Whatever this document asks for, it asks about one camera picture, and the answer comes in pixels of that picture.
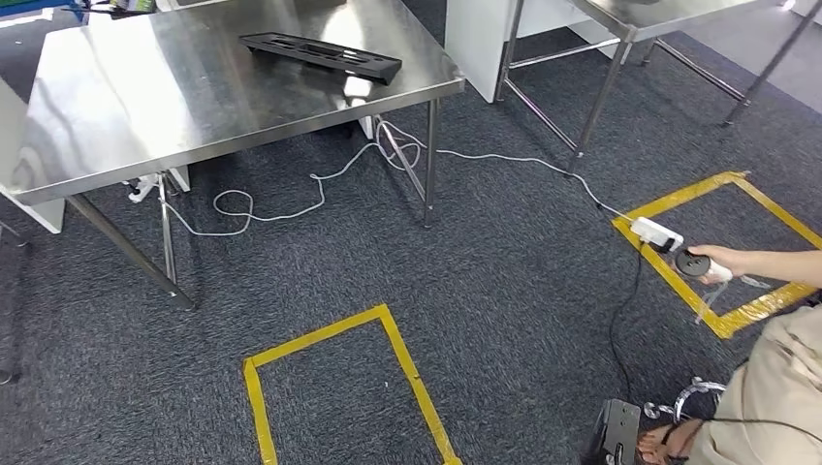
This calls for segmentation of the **person's left hand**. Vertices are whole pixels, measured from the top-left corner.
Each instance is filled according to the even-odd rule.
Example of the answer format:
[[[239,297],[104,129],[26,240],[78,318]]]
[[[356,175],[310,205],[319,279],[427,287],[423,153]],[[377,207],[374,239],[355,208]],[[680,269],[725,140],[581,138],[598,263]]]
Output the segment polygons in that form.
[[[745,274],[745,251],[717,245],[692,245],[686,248],[685,256],[690,261],[706,262],[698,265],[698,273],[691,275],[703,284],[725,283]]]

